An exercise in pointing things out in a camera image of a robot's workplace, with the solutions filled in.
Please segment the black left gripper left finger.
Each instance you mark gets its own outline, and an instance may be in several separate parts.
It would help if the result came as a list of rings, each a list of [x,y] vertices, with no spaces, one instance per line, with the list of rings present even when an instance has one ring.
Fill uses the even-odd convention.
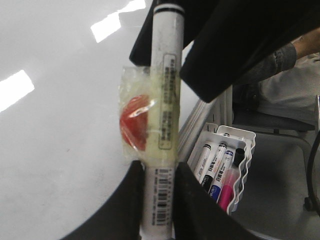
[[[64,240],[139,240],[145,171],[134,160],[111,197]]]

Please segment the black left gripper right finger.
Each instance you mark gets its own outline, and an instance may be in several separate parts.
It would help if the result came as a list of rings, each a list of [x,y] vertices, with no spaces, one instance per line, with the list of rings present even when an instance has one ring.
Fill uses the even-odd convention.
[[[173,223],[177,240],[259,239],[210,198],[185,162],[175,171]]]

